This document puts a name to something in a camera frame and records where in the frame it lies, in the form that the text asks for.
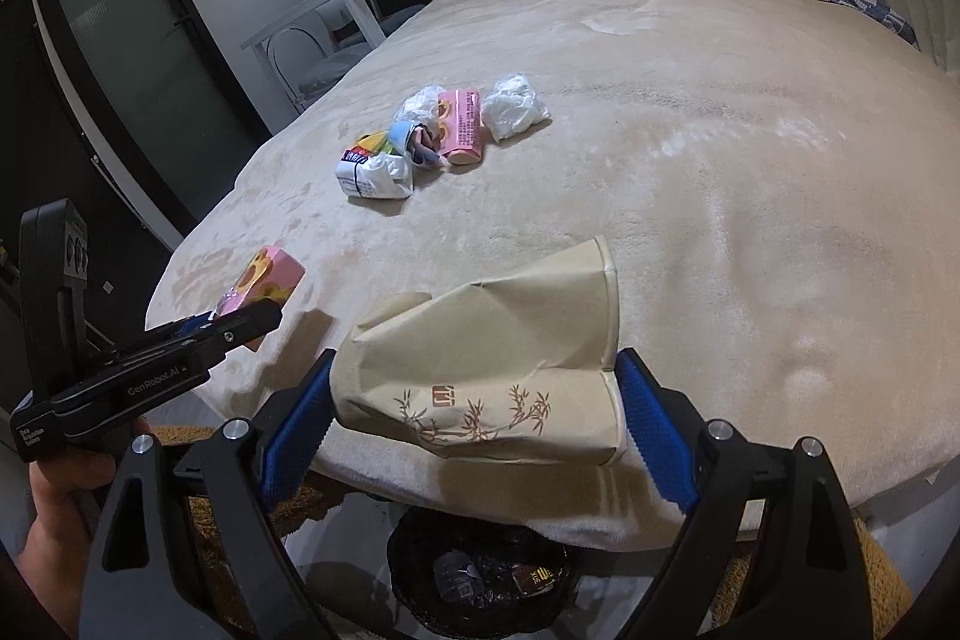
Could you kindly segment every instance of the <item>metal screw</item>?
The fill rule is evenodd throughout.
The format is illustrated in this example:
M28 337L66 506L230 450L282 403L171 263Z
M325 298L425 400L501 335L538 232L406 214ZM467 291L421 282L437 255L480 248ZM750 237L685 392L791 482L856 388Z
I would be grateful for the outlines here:
M824 455L824 443L816 437L804 437L800 441L800 448L803 448L803 453L806 453L810 458Z
M133 453L146 453L154 447L154 439L150 434L141 434L133 439L133 445L130 446Z
M707 432L713 439L723 441L733 437L733 426L728 424L723 418L714 418L714 420L707 424Z
M246 433L250 430L250 424L243 418L234 418L232 421L227 421L224 424L224 437L227 439L240 439L240 437L245 437Z

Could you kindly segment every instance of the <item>fluffy bedspread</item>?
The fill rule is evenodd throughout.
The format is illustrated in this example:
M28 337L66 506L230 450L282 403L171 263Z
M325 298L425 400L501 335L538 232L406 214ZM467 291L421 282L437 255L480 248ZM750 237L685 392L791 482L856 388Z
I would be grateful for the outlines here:
M514 71L549 124L419 178L407 201L343 196L344 148L407 95ZM262 244L299 259L280 330L197 389L250 415L382 296L444 292L603 234L620 344L746 437L817 435L856 504L960 452L958 196L960 91L854 10L436 0L256 152L176 249L147 321L210 309ZM444 461L334 424L314 466L610 550L668 544L680 523L632 449L606 469Z

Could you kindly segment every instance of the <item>white table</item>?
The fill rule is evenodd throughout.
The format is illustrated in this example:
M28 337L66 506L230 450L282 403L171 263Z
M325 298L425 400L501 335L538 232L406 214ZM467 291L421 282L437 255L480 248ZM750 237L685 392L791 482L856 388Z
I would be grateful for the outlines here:
M296 97L290 95L289 88L283 83L283 80L280 79L280 76L277 74L277 71L274 69L270 62L270 58L267 56L267 46L270 44L270 39L275 34L280 33L280 31L288 28L288 26L296 23L299 18L304 15L313 12L315 9L327 4L328 1L333 0L303 0L296 6L292 6L282 15L277 17L272 23L264 25L263 28L258 30L256 34L247 39L246 42L240 44L240 49L247 49L247 47L253 48L253 54L256 56L257 61L260 63L260 67L263 69L263 73L266 74L267 79L272 80L272 82L277 85L277 87L282 90L285 95L289 98L291 103L294 106L298 106ZM387 37L383 33L383 29L380 27L380 23L377 22L376 16L371 12L370 6L368 6L366 0L344 0L344 5L347 6L347 11L354 19L354 22L357 23L358 28L360 28L361 33L370 43L370 46L376 49L383 44ZM323 50L323 55L325 57L330 57L332 52L326 52L325 46L318 42L318 46Z

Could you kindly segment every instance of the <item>black door frame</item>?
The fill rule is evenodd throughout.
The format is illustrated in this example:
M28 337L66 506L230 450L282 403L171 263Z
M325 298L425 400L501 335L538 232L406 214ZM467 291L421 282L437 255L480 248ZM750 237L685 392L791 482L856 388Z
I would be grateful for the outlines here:
M253 108L246 92L240 86L236 76L224 55L220 52L193 0L169 0L178 16L175 25L181 25L194 44L198 57L208 68L214 83L223 93L227 103L248 131L253 134L256 143L270 139L270 131ZM104 138L113 148L124 166L131 172L136 182L170 223L181 232L188 234L198 223L190 214L174 191L166 184L160 174L133 140L123 121L116 114L107 95L100 87L93 70L88 65L80 45L77 43L66 19L59 0L37 0L40 13L46 23L50 39L54 44L70 81L77 89L80 100L90 111L97 127L103 131Z

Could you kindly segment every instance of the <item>paper bag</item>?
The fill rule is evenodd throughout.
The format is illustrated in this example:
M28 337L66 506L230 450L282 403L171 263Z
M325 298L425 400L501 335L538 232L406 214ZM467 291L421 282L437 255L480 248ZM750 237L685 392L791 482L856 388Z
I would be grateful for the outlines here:
M608 464L626 447L603 238L434 299L383 302L340 346L337 420L438 456Z

